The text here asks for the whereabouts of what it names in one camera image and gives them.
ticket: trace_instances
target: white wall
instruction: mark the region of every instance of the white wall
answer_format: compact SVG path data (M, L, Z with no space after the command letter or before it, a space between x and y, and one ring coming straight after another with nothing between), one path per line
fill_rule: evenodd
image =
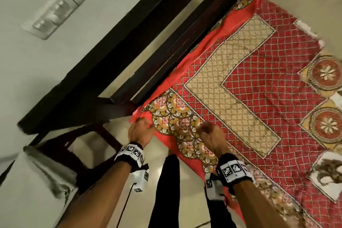
M85 0L48 40L20 25L47 0L0 0L0 159L33 136L16 123L109 32L139 0Z

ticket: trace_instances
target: hand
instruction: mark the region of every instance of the hand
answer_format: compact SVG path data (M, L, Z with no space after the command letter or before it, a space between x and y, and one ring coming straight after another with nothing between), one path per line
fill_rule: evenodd
M150 142L156 128L145 117L138 118L128 129L129 141L139 143L143 148Z
M224 132L218 125L205 122L197 127L196 130L206 147L213 152L218 159L220 159L223 154L230 152Z

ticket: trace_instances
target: patterned fabric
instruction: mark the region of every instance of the patterned fabric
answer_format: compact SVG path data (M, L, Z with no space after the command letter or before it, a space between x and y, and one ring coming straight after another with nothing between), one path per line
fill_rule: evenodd
M342 227L342 65L300 26L269 0L239 0L142 114L202 178L217 158L195 127L216 123L290 227Z

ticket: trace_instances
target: white switch panel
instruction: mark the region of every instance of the white switch panel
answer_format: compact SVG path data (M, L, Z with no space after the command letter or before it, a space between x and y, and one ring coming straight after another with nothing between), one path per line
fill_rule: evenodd
M46 40L84 0L49 0L22 29Z

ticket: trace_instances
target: tiled floor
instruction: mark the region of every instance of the tiled floor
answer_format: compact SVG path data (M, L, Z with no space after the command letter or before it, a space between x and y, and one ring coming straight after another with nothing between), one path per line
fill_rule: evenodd
M173 32L173 30L186 18L187 15L202 0L193 0L145 51L106 89L102 96L110 96L131 74L143 63L148 56ZM290 13L299 17L312 27L322 38L329 51L342 59L342 0L271 0ZM113 120L106 128L123 144L128 142L127 131L129 118ZM88 165L93 166L113 155L114 151L108 147L95 134L81 137L73 145L74 152ZM119 227L147 227L154 205L156 186L160 176L161 168L168 149L155 137L147 146L146 162L150 166L150 179L146 191L136 194L132 193L126 210L122 216ZM116 227L122 207L126 201L132 177L126 183L124 191L108 227ZM165 210L167 211L168 193L165 191ZM244 227L243 222L237 215L233 218L238 227ZM209 221L209 213L204 197L203 182L184 163L181 162L181 201L179 211L180 227L191 228Z

